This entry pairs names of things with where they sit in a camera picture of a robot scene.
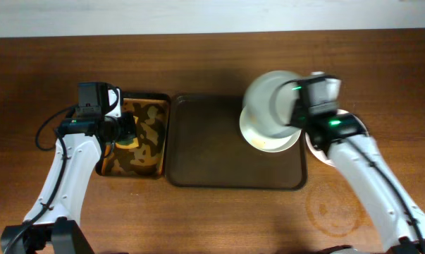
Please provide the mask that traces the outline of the white plate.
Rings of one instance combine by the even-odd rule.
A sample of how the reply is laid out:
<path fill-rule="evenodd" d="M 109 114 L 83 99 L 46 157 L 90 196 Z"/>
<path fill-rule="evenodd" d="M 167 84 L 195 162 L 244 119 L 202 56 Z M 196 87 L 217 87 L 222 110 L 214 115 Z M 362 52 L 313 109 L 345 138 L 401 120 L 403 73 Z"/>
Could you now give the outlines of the white plate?
<path fill-rule="evenodd" d="M 337 115 L 341 115 L 341 114 L 349 114 L 348 111 L 344 110 L 344 109 L 339 109 L 337 112 Z M 362 121 L 355 115 L 355 117 L 357 118 L 358 122 L 363 126 L 363 129 L 365 130 L 365 133 L 368 134 L 368 129 L 367 127 L 362 123 Z M 307 133 L 305 133 L 304 135 L 304 139 L 306 141 L 307 147 L 309 149 L 309 151 L 312 153 L 312 155 L 314 155 L 320 162 L 331 166 L 331 167 L 335 167 L 334 163 L 327 158 L 326 154 L 322 151 L 322 150 L 318 150 L 316 148 L 314 148 L 314 146 L 312 145 L 312 142 L 309 138 L 309 135 Z"/>
<path fill-rule="evenodd" d="M 270 138 L 259 133 L 250 123 L 253 117 L 244 107 L 240 114 L 240 132 L 243 138 L 254 148 L 262 152 L 282 152 L 292 147 L 300 138 L 301 131 L 285 138 Z"/>
<path fill-rule="evenodd" d="M 290 71 L 271 71 L 259 76 L 247 88 L 243 106 L 252 120 L 250 125 L 269 138 L 285 138 L 300 131 L 292 127 L 295 102 L 299 98 L 296 81 L 300 75 Z"/>

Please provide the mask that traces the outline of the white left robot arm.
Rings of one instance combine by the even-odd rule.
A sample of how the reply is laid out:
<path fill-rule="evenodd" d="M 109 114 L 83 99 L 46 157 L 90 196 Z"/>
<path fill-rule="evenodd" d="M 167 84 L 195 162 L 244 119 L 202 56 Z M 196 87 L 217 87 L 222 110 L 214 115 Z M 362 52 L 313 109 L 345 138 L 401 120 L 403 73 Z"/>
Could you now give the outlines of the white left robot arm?
<path fill-rule="evenodd" d="M 117 142 L 136 136 L 133 115 L 122 106 L 119 87 L 78 84 L 78 103 L 61 110 L 65 117 L 54 129 L 55 155 L 44 186 L 22 224 L 5 227 L 3 253 L 36 253 L 48 244 L 55 253 L 92 253 L 80 229 L 90 176 Z"/>

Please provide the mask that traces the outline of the white plate front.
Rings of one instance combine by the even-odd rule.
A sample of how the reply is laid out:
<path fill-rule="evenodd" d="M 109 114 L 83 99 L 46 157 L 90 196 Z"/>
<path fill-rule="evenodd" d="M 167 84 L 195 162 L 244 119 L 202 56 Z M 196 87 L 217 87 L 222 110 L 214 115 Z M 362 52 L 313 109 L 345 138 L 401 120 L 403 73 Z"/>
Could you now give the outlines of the white plate front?
<path fill-rule="evenodd" d="M 344 109 L 339 109 L 337 112 L 337 115 L 341 115 L 341 114 L 349 114 L 348 111 L 344 110 Z M 368 129 L 367 127 L 362 123 L 362 121 L 355 115 L 355 117 L 357 118 L 358 122 L 363 126 L 363 129 L 365 130 L 365 133 L 368 134 Z M 307 147 L 309 149 L 309 151 L 312 153 L 312 155 L 314 155 L 320 162 L 331 166 L 331 167 L 335 167 L 334 163 L 327 158 L 326 154 L 322 151 L 322 150 L 318 150 L 316 148 L 314 148 L 314 146 L 312 145 L 312 142 L 309 138 L 309 135 L 307 133 L 305 133 L 304 135 L 304 139 L 306 141 Z"/>

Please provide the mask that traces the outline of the green yellow sponge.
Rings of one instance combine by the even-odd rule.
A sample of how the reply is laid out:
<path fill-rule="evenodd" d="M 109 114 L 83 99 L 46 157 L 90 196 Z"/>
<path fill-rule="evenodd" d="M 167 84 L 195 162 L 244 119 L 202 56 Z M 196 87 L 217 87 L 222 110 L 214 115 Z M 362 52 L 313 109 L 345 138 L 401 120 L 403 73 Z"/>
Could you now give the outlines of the green yellow sponge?
<path fill-rule="evenodd" d="M 137 139 L 137 120 L 136 116 L 133 120 L 120 118 L 120 135 L 115 146 L 119 149 L 130 150 L 139 146 Z"/>

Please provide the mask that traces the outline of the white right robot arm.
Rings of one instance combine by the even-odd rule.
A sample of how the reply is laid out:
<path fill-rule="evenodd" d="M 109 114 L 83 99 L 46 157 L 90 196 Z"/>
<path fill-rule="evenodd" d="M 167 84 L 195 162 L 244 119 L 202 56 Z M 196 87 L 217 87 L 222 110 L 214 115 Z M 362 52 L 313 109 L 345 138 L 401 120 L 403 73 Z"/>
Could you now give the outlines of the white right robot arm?
<path fill-rule="evenodd" d="M 363 123 L 338 111 L 340 80 L 328 74 L 278 85 L 269 109 L 284 126 L 304 130 L 347 180 L 369 214 L 385 253 L 425 253 L 425 213 L 413 201 Z"/>

